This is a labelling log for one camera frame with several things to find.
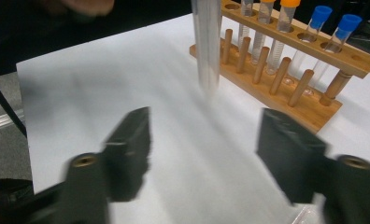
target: wooden test tube rack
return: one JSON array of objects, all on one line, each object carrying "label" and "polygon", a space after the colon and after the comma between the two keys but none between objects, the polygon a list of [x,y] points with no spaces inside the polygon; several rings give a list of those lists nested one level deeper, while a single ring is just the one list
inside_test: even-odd
[{"label": "wooden test tube rack", "polygon": [[[312,43],[303,42],[298,38],[305,29],[292,26],[289,33],[281,33],[276,29],[278,20],[272,18],[269,24],[258,23],[258,12],[254,10],[253,16],[245,17],[240,14],[240,5],[231,0],[221,0],[222,16],[237,21],[268,35],[295,49],[322,60],[340,69],[334,80],[325,92],[313,89],[313,95],[304,95],[308,81],[313,71],[306,70],[301,80],[294,77],[291,85],[282,83],[282,79],[289,75],[287,68],[291,61],[285,58],[275,76],[264,72],[268,48],[261,52],[258,65],[250,63],[251,55],[247,53],[247,46],[241,48],[231,43],[231,30],[226,32],[225,39],[221,40],[221,75],[232,81],[235,85],[248,92],[265,105],[285,112],[298,122],[306,126],[311,132],[317,133],[342,105],[335,97],[343,90],[349,79],[353,76],[364,78],[370,72],[370,54],[344,46],[339,53],[329,53],[323,50],[329,39],[318,36]],[[196,46],[190,47],[190,54],[196,56]]]}]

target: orange cap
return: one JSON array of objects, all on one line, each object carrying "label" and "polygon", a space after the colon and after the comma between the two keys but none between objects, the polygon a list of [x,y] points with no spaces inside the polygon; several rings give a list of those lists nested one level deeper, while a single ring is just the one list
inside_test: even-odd
[{"label": "orange cap", "polygon": [[299,7],[301,0],[281,0],[282,7]]}]

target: blue test tube cap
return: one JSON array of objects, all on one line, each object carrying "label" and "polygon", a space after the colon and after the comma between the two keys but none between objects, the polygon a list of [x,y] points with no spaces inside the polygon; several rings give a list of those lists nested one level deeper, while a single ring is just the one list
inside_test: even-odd
[{"label": "blue test tube cap", "polygon": [[313,15],[311,16],[310,26],[313,29],[321,28],[322,24],[328,20],[333,10],[330,7],[318,6],[314,8]]},{"label": "blue test tube cap", "polygon": [[362,20],[363,19],[359,16],[346,14],[343,15],[342,20],[339,22],[337,27],[344,31],[353,32]]},{"label": "blue test tube cap", "polygon": [[348,36],[357,28],[357,26],[360,24],[362,20],[363,19],[361,19],[361,17],[356,15],[352,14],[343,15],[342,20],[339,22],[339,25],[337,26],[338,30],[336,31],[335,35],[339,39],[348,38]]}]

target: white sheet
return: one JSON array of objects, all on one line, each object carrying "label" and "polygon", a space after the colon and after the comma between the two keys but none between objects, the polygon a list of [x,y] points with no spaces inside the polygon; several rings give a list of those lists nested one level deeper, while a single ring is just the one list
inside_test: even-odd
[{"label": "white sheet", "polygon": [[[227,27],[237,29],[224,19],[222,36]],[[102,149],[127,112],[150,106],[151,169],[137,200],[112,205],[113,223],[291,223],[300,207],[254,154],[263,104],[225,78],[209,103],[192,44],[188,15],[18,63],[35,190],[61,181],[71,157]],[[319,136],[331,156],[370,160],[370,76],[338,98]]]}]

